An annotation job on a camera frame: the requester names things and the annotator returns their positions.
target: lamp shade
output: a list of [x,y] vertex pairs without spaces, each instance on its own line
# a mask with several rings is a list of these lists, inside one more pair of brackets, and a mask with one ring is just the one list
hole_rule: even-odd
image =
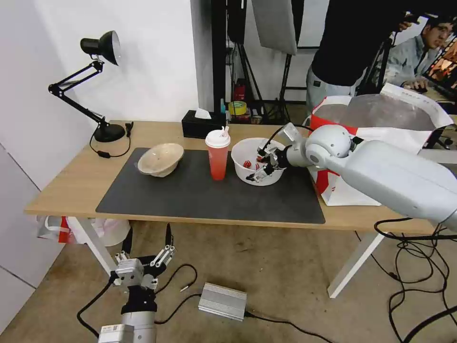
[[89,55],[103,56],[107,61],[119,65],[120,43],[115,31],[106,32],[100,39],[81,39],[81,49]]

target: beige bowl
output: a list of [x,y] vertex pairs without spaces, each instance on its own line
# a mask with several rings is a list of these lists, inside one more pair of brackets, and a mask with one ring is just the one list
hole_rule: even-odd
[[183,155],[184,149],[179,144],[159,144],[140,157],[137,168],[143,174],[165,177],[175,170]]

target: tape roll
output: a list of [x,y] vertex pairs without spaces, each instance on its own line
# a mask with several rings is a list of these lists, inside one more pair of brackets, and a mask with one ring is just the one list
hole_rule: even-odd
[[245,115],[247,112],[247,105],[244,101],[232,101],[228,103],[228,112],[230,115]]

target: white table leg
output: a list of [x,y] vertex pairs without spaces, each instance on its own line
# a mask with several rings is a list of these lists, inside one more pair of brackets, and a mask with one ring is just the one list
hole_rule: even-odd
[[87,218],[67,217],[67,223],[75,236],[87,243],[108,275],[116,270],[116,263]]
[[359,243],[352,256],[341,268],[338,275],[333,279],[330,286],[327,288],[330,298],[336,298],[337,295],[343,290],[344,286],[355,275],[358,269],[363,265],[363,262],[370,257],[370,254],[381,243],[383,235],[377,232],[369,232],[365,234],[362,241]]

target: grey pants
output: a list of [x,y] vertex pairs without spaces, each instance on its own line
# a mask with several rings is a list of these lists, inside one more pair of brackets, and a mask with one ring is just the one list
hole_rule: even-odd
[[308,69],[306,75],[306,106],[308,114],[311,114],[313,108],[319,105],[326,96],[331,95],[351,95],[354,96],[356,85],[349,86],[336,86],[326,83],[318,78],[311,69]]

